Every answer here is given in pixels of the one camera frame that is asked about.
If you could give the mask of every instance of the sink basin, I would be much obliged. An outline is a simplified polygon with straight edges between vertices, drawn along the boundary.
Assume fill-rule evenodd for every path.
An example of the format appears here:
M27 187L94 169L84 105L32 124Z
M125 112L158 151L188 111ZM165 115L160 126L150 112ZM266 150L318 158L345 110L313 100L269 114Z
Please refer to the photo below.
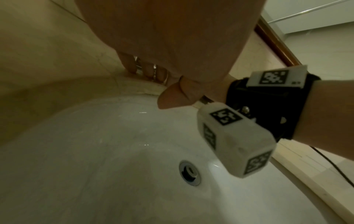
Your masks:
M156 100L91 101L2 146L0 223L342 223L273 164L231 176L199 136L197 109L159 110Z

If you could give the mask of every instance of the white marker cube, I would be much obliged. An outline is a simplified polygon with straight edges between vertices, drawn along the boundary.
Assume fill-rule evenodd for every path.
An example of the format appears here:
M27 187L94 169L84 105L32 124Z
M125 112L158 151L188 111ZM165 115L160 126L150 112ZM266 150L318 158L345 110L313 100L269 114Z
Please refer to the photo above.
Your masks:
M223 103L201 107L197 119L199 133L233 176L260 171L276 148L270 131Z

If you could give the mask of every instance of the forearm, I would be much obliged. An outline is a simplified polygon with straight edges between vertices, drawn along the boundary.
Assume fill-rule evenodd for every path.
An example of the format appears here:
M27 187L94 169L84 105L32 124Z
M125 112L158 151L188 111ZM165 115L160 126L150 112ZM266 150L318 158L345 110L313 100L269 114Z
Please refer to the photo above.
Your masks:
M207 96L225 103L235 80L228 76ZM354 160L354 80L314 82L293 139Z

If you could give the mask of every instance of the hand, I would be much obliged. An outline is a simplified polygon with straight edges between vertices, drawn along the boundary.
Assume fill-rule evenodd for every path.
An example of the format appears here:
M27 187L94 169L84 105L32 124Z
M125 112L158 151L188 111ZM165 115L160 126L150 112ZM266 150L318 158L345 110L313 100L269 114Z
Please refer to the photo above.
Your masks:
M133 55L146 76L174 80L159 108L191 105L222 83L242 51L264 0L76 0L95 34L134 72Z

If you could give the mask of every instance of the finger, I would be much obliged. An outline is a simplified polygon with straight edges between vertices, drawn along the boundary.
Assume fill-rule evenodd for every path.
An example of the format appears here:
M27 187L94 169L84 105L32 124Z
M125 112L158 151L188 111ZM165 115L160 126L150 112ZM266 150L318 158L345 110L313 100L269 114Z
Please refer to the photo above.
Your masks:
M169 73L166 80L166 86L169 87L172 84L175 84L176 82L179 81L180 78L181 78L180 75Z
M164 82L167 78L167 70L161 66L156 65L156 80Z
M179 82L168 87L157 100L160 109L188 106L204 95L204 86L183 77Z
M143 70L143 74L152 79L154 78L155 75L155 69L154 69L154 64L149 63L149 62L145 62L145 61L141 61L141 69Z
M131 73L136 73L136 64L134 56L122 52L117 52L117 54L124 68Z

